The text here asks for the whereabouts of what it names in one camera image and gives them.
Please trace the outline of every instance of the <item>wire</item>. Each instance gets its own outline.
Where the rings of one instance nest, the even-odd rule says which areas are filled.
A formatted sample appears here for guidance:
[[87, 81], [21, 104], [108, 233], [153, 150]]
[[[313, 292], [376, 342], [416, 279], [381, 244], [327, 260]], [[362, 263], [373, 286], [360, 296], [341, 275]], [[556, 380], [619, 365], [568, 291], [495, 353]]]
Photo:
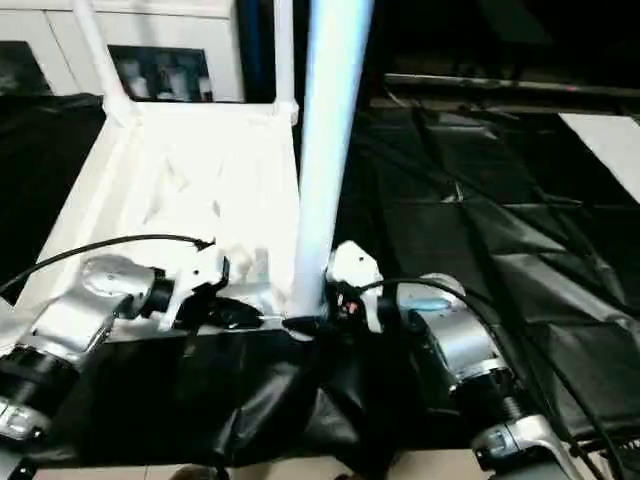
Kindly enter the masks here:
[[215, 240], [212, 242], [205, 242], [204, 240], [200, 240], [199, 238], [188, 237], [185, 235], [170, 235], [164, 233], [149, 233], [144, 235], [127, 235], [123, 237], [110, 238], [109, 240], [103, 240], [100, 242], [90, 243], [88, 245], [84, 245], [82, 247], [74, 248], [72, 250], [67, 250], [65, 252], [54, 255], [51, 258], [47, 258], [41, 262], [32, 265], [31, 267], [23, 270], [13, 278], [7, 280], [2, 285], [0, 285], [0, 295], [11, 288], [16, 283], [21, 282], [28, 278], [31, 274], [37, 272], [38, 270], [42, 270], [49, 265], [60, 262], [62, 260], [66, 260], [69, 257], [73, 257], [75, 255], [80, 255], [85, 252], [90, 252], [92, 250], [97, 250], [103, 247], [110, 247], [112, 245], [119, 245], [121, 243], [130, 243], [130, 242], [139, 242], [142, 240], [171, 240], [174, 242], [186, 242], [192, 243], [196, 246], [198, 250], [203, 250], [210, 245], [215, 244]]
[[[417, 284], [417, 285], [426, 285], [428, 287], [437, 288], [439, 290], [442, 290], [443, 292], [446, 292], [446, 293], [454, 296], [455, 298], [460, 300], [462, 303], [464, 303], [464, 305], [469, 310], [471, 310], [471, 312], [473, 312], [478, 317], [478, 319], [485, 326], [487, 326], [487, 328], [489, 328], [489, 329], [491, 329], [491, 331], [493, 331], [492, 325], [487, 320], [485, 315], [480, 311], [480, 309], [478, 309], [478, 307], [476, 307], [475, 305], [470, 303], [469, 300], [465, 297], [464, 294], [462, 294], [462, 293], [460, 293], [460, 292], [458, 292], [458, 291], [456, 291], [456, 290], [454, 290], [454, 289], [452, 289], [450, 287], [447, 287], [446, 285], [442, 285], [440, 282], [438, 282], [436, 280], [431, 280], [431, 279], [428, 279], [428, 278], [387, 278], [387, 279], [384, 279], [384, 280], [379, 280], [377, 282], [369, 283], [369, 284], [364, 285], [362, 287], [358, 287], [356, 290], [360, 294], [362, 294], [363, 292], [366, 292], [367, 290], [371, 290], [373, 288], [391, 286], [391, 285], [398, 285], [400, 283], [412, 283], [412, 284]], [[481, 294], [479, 294], [479, 293], [477, 293], [477, 292], [475, 292], [475, 291], [473, 291], [471, 289], [465, 288], [465, 291], [468, 293], [469, 296], [477, 298], [478, 300], [482, 301], [482, 303], [484, 303], [486, 306], [491, 308], [496, 314], [498, 313], [498, 311], [497, 311], [496, 307], [494, 306], [493, 302], [491, 300], [489, 300], [487, 297], [485, 297], [484, 295], [481, 295]], [[609, 464], [611, 466], [611, 470], [612, 470], [614, 478], [616, 480], [624, 480], [625, 479], [625, 475], [624, 475], [624, 469], [622, 467], [622, 460], [620, 459], [620, 456], [618, 455], [618, 451], [616, 449], [616, 446], [614, 445], [613, 441], [611, 440], [611, 437], [607, 433], [607, 431], [604, 428], [604, 426], [603, 426], [602, 422], [600, 421], [600, 419], [598, 419], [598, 417], [593, 412], [593, 410], [591, 410], [591, 407], [589, 407], [587, 402], [585, 402], [584, 398], [582, 397], [582, 394], [580, 392], [578, 392], [575, 388], [573, 388], [573, 385], [571, 384], [571, 381], [569, 380], [567, 375], [562, 371], [562, 369], [558, 366], [558, 364], [544, 350], [542, 350], [540, 348], [540, 346], [537, 344], [537, 342], [528, 333], [524, 332], [522, 329], [516, 329], [516, 330], [517, 330], [517, 335], [520, 335], [521, 338], [525, 339], [527, 341], [527, 343], [529, 343], [529, 345], [531, 345], [531, 347], [535, 350], [535, 352], [538, 354], [538, 356], [541, 359], [543, 359], [544, 362], [551, 368], [551, 370], [556, 375], [558, 380], [560, 380], [560, 383], [567, 390], [569, 395], [571, 395], [571, 397], [574, 399], [574, 401], [578, 404], [578, 406], [582, 410], [583, 414], [585, 415], [585, 417], [587, 417], [587, 419], [591, 423], [593, 429], [596, 431], [597, 435], [600, 437], [600, 439], [602, 440], [602, 442], [605, 445], [606, 451], [607, 451], [607, 453], [609, 455]], [[595, 470], [597, 470], [597, 468], [595, 467], [593, 462], [591, 462], [590, 460], [587, 462], [587, 461], [585, 461], [584, 458], [582, 458], [582, 460], [585, 462], [585, 464], [587, 465], [587, 467], [590, 470], [591, 470], [591, 467], [593, 467]], [[602, 475], [602, 472], [598, 472], [598, 473], [600, 473], [600, 475], [596, 475], [596, 478], [603, 478], [604, 477], [604, 475]]]

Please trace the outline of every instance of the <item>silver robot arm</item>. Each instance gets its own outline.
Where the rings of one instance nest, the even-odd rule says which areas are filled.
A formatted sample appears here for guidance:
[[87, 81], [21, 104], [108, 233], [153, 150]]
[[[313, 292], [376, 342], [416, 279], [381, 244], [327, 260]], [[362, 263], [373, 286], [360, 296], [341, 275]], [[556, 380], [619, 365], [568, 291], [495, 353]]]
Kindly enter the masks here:
[[124, 257], [97, 256], [83, 264], [73, 285], [0, 359], [0, 480], [30, 478], [17, 452], [46, 433], [115, 319], [166, 311], [173, 289], [163, 271]]
[[[451, 277], [429, 278], [464, 295]], [[446, 370], [449, 394], [475, 432], [471, 448], [483, 470], [500, 479], [583, 479], [485, 326], [462, 301], [437, 288], [401, 284], [396, 302], [405, 320], [424, 322], [425, 347]]]

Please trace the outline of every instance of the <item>white pole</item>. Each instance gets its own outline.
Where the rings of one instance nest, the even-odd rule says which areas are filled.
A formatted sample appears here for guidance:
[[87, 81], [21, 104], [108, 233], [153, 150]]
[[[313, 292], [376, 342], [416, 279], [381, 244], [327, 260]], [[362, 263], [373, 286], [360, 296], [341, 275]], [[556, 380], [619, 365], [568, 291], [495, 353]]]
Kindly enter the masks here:
[[275, 0], [273, 9], [276, 61], [276, 106], [297, 120], [293, 72], [293, 0]]
[[87, 41], [87, 46], [93, 57], [93, 63], [100, 78], [100, 84], [104, 92], [104, 109], [118, 119], [121, 123], [129, 119], [133, 111], [133, 102], [122, 88], [118, 72], [109, 49], [102, 39], [100, 28], [96, 21], [91, 0], [73, 0], [73, 11], [80, 24], [80, 29]]
[[314, 0], [290, 315], [320, 311], [373, 0]]

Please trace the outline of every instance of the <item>black plastic sheet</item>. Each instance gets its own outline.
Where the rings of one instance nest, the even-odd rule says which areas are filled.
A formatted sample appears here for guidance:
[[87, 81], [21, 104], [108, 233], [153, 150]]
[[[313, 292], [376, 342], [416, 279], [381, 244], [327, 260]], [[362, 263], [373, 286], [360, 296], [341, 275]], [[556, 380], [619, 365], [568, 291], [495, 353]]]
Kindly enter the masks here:
[[[0, 248], [3, 278], [38, 254], [104, 122], [101, 100], [0, 97]], [[14, 302], [22, 284], [3, 296]]]
[[[639, 218], [558, 117], [383, 110], [356, 119], [335, 243], [356, 241], [387, 277], [448, 273], [488, 296], [507, 353], [557, 425], [593, 438], [514, 329], [538, 341], [608, 428], [631, 437], [640, 428]], [[108, 344], [33, 456], [239, 466], [322, 454], [383, 475], [401, 451], [468, 445], [420, 360], [398, 338], [373, 334]]]

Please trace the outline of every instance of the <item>tile floor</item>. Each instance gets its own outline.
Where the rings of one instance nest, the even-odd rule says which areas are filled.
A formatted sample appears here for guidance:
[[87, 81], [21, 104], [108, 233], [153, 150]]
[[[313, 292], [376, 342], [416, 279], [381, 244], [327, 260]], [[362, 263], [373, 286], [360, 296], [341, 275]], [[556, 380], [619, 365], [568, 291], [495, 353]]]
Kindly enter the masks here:
[[[594, 457], [596, 465], [600, 460]], [[577, 463], [585, 480], [593, 477]], [[42, 470], [36, 480], [169, 480], [180, 465], [149, 467]], [[305, 458], [264, 463], [232, 470], [232, 480], [333, 480], [349, 470], [333, 458]], [[405, 454], [393, 467], [389, 480], [486, 480], [467, 450], [440, 450]]]

